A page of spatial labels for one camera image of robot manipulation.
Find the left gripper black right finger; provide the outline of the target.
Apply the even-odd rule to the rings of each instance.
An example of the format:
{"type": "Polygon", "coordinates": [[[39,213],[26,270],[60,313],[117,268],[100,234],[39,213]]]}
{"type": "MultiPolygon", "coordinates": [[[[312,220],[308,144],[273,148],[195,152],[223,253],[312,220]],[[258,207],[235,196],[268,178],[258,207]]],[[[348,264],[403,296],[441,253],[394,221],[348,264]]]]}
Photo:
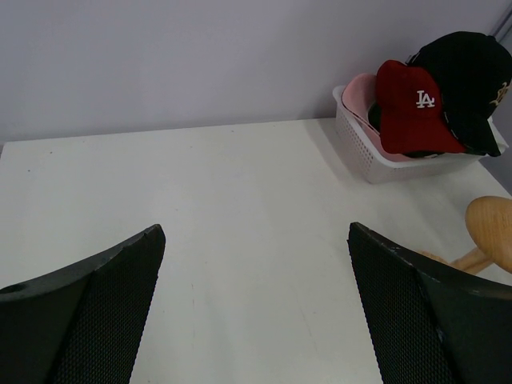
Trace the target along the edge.
{"type": "Polygon", "coordinates": [[[511,288],[359,222],[348,248],[384,383],[509,383],[511,288]]]}

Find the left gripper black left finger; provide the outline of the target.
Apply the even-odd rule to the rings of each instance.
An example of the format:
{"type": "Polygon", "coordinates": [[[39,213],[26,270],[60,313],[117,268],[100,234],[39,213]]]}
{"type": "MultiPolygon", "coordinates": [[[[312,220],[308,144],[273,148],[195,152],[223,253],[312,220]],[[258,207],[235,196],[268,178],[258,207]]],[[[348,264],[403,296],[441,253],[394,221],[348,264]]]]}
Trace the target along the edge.
{"type": "Polygon", "coordinates": [[[155,224],[1,290],[3,383],[128,383],[166,246],[155,224]]]}

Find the wooden hat stand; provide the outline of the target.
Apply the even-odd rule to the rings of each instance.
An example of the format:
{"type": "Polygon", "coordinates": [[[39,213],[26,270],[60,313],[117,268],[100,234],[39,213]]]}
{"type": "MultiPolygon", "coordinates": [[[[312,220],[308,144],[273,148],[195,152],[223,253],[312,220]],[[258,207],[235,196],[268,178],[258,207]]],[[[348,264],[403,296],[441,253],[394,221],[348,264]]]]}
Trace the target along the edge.
{"type": "Polygon", "coordinates": [[[426,251],[419,254],[468,274],[478,274],[495,264],[511,273],[511,199],[484,196],[466,208],[465,224],[475,248],[463,257],[447,262],[426,251]]]}

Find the red LA baseball cap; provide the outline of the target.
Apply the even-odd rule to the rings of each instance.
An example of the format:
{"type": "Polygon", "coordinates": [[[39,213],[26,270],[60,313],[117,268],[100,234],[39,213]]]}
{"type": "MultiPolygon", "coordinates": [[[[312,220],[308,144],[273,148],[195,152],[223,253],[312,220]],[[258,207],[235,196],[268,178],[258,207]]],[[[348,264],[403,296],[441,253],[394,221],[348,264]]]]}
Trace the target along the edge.
{"type": "Polygon", "coordinates": [[[437,83],[423,68],[384,62],[376,75],[375,98],[381,109],[380,139],[385,152],[466,151],[446,124],[437,83]]]}

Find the dark green NY baseball cap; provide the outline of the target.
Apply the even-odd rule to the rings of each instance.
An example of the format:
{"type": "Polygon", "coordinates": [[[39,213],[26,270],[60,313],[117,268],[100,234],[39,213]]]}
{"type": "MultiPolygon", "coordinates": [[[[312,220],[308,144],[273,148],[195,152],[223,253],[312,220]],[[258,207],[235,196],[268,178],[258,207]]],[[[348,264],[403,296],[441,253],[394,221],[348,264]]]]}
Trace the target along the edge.
{"type": "MultiPolygon", "coordinates": [[[[378,133],[381,132],[381,107],[375,102],[368,111],[368,121],[372,125],[373,129],[378,133]]],[[[405,154],[408,158],[435,158],[442,155],[440,152],[433,151],[415,151],[405,154]]]]}

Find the black baseball cap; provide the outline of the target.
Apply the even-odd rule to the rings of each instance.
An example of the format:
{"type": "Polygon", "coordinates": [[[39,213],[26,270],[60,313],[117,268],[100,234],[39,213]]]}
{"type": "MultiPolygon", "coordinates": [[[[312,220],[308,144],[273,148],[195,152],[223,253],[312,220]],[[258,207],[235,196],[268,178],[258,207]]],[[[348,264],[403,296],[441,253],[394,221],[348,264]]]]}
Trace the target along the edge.
{"type": "Polygon", "coordinates": [[[426,70],[437,83],[442,118],[472,154],[498,157],[489,118],[511,84],[511,54],[493,36],[457,31],[422,47],[406,64],[426,70]]]}

